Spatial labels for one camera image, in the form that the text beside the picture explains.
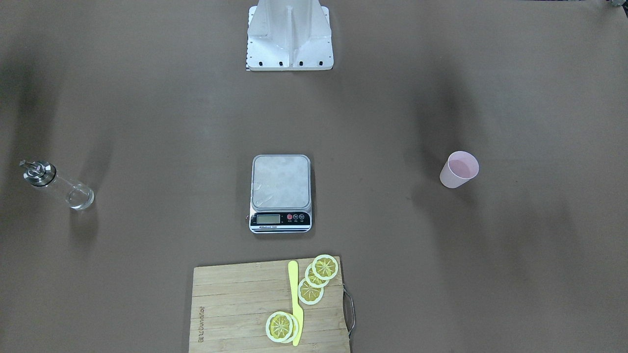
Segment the pink paper cup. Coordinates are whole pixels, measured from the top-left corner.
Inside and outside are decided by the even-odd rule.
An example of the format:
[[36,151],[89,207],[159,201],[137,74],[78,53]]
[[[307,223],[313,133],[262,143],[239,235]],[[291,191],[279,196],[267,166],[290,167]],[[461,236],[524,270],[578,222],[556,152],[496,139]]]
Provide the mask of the pink paper cup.
[[455,189],[475,178],[479,171],[479,162],[473,154],[466,151],[455,151],[447,158],[439,179],[444,187]]

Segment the glass sauce dispenser bottle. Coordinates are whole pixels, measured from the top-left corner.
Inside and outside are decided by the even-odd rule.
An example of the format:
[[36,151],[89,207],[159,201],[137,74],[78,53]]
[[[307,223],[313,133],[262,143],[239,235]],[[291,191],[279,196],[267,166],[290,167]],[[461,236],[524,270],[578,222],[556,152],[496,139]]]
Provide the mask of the glass sauce dispenser bottle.
[[23,179],[35,190],[44,192],[56,200],[62,201],[72,210],[81,211],[89,208],[96,199],[92,188],[85,183],[62,174],[52,163],[43,160],[19,163],[23,168]]

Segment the digital kitchen scale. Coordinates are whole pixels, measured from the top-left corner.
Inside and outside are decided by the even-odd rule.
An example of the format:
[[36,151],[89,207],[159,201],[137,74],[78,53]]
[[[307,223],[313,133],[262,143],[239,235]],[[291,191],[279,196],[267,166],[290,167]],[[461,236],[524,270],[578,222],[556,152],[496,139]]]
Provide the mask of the digital kitchen scale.
[[249,229],[254,234],[297,234],[313,226],[311,161],[304,154],[253,158]]

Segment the yellow plastic knife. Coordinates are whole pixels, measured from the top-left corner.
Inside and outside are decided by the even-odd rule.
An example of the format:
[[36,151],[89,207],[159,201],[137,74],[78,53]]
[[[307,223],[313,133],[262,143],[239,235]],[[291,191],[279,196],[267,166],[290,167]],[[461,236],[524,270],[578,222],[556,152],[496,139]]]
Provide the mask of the yellow plastic knife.
[[292,315],[296,318],[298,322],[298,330],[296,336],[292,340],[293,346],[298,346],[300,344],[300,339],[303,331],[304,324],[304,310],[301,308],[300,300],[298,297],[299,294],[299,264],[296,260],[291,260],[288,263],[288,278],[290,284],[290,294],[291,294],[291,303],[292,303]]

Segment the lemon slice middle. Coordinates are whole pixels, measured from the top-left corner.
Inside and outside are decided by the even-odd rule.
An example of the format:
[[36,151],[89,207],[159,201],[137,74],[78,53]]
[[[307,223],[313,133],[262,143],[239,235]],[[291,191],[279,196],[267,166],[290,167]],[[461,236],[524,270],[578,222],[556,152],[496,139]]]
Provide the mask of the lemon slice middle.
[[312,271],[312,266],[313,265],[311,263],[308,264],[304,272],[304,278],[307,284],[311,286],[312,288],[323,288],[327,286],[330,280],[322,280],[319,277],[317,277]]

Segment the lemon slice lower stack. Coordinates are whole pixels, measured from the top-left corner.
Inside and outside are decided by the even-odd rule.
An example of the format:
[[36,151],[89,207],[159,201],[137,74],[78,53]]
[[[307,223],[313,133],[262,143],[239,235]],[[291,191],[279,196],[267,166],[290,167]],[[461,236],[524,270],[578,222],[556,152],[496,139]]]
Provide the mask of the lemon slice lower stack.
[[324,287],[314,287],[306,279],[298,284],[297,297],[301,303],[314,305],[320,302],[324,295]]

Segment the bamboo cutting board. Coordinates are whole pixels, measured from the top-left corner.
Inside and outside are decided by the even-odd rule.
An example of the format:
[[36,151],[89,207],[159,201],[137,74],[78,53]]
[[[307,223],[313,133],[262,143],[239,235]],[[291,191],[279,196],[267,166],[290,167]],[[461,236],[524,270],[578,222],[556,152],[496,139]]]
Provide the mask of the bamboo cutting board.
[[191,353],[349,353],[341,270],[319,303],[302,304],[300,343],[273,342],[265,323],[275,311],[292,311],[288,260],[197,267],[191,287]]

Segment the lemon slice behind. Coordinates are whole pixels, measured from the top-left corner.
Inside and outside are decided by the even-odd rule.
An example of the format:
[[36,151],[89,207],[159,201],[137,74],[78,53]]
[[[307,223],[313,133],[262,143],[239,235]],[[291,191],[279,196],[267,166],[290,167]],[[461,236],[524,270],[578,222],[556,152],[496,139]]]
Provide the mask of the lemon slice behind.
[[288,343],[292,343],[295,339],[297,334],[300,331],[300,326],[299,326],[299,322],[298,319],[296,319],[296,317],[294,315],[292,315],[291,313],[287,313],[287,316],[291,319],[292,321],[292,330],[290,331],[290,336],[287,336],[282,343],[283,344],[288,344]]

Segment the lemon slice front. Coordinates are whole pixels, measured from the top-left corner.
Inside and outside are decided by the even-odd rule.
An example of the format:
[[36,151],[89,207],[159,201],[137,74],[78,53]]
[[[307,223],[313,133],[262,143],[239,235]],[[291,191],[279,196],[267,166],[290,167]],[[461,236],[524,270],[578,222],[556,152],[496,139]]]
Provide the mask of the lemon slice front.
[[285,311],[275,311],[265,322],[265,334],[272,342],[282,343],[291,330],[292,321]]

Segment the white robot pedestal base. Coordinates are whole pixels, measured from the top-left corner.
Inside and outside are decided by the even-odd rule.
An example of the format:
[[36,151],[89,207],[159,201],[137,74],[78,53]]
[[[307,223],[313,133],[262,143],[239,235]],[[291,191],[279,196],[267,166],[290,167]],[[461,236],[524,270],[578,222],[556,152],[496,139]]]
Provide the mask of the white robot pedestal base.
[[247,70],[334,67],[330,11],[318,0],[261,0],[247,18]]

